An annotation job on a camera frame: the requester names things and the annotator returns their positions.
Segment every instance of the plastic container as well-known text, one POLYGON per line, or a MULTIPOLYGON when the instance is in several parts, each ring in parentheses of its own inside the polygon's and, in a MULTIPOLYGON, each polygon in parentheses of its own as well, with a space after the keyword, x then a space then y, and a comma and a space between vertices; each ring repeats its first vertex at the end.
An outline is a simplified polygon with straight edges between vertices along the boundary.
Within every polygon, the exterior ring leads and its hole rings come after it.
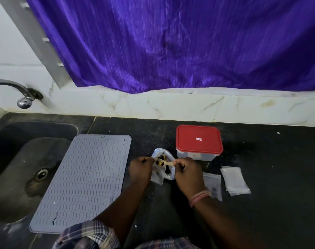
POLYGON ((220 131, 215 127, 180 125, 176 130, 177 156, 212 161, 223 152, 220 131))

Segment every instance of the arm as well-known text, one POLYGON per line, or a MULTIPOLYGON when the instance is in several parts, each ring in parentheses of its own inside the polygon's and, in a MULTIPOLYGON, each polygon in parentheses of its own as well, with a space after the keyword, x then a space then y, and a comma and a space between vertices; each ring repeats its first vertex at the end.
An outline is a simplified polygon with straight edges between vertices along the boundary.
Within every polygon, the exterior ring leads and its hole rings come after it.
POLYGON ((144 190, 150 182, 154 161, 150 157, 139 157, 131 161, 131 185, 107 209, 94 218, 115 231, 121 246, 124 245, 144 190))
MULTIPOLYGON (((177 185, 188 200, 206 189, 201 167, 193 159, 189 157, 176 159, 174 165, 177 185)), ((199 200, 194 208, 213 231, 212 236, 217 235, 218 242, 221 242, 223 248, 253 248, 235 222, 217 209, 214 199, 205 197, 199 200)))

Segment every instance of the red lid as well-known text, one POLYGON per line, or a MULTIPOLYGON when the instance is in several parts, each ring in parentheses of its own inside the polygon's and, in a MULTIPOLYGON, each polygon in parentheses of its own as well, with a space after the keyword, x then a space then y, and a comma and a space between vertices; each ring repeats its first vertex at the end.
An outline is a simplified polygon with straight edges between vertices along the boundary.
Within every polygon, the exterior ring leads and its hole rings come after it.
POLYGON ((220 131, 215 127, 180 125, 176 130, 176 148, 181 152, 223 152, 220 131))

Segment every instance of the ziplock bag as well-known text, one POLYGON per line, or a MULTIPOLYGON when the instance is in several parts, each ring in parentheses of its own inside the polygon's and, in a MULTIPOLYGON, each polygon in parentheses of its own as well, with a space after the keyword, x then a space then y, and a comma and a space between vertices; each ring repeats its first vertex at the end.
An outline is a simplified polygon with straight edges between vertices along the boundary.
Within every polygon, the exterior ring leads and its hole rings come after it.
MULTIPOLYGON (((167 158, 168 162, 173 162, 175 158, 170 154, 170 152, 166 149, 163 148, 156 148, 152 154, 151 157, 153 158, 158 158, 160 155, 165 155, 167 158)), ((168 180, 174 180, 175 179, 175 167, 174 166, 169 166, 169 165, 156 165, 155 163, 153 164, 153 171, 152 171, 152 176, 150 180, 152 182, 155 182, 157 184, 162 185, 163 180, 168 179, 168 180), (167 166, 169 167, 170 173, 166 173, 167 166)))
POLYGON ((244 181, 241 168, 222 166, 221 172, 226 184, 226 190, 230 196, 251 194, 250 189, 244 181))
POLYGON ((206 188, 212 194, 212 197, 216 197, 222 201, 222 187, 221 187, 221 175, 202 173, 204 176, 204 183, 206 188))

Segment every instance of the kitchen sink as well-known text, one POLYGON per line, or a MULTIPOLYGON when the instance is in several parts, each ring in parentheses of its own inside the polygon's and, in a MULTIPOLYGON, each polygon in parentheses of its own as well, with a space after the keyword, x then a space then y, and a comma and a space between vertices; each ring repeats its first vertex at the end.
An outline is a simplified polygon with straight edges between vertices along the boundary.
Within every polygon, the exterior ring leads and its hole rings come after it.
POLYGON ((21 121, 0 129, 0 222, 35 210, 78 134, 74 125, 21 121))

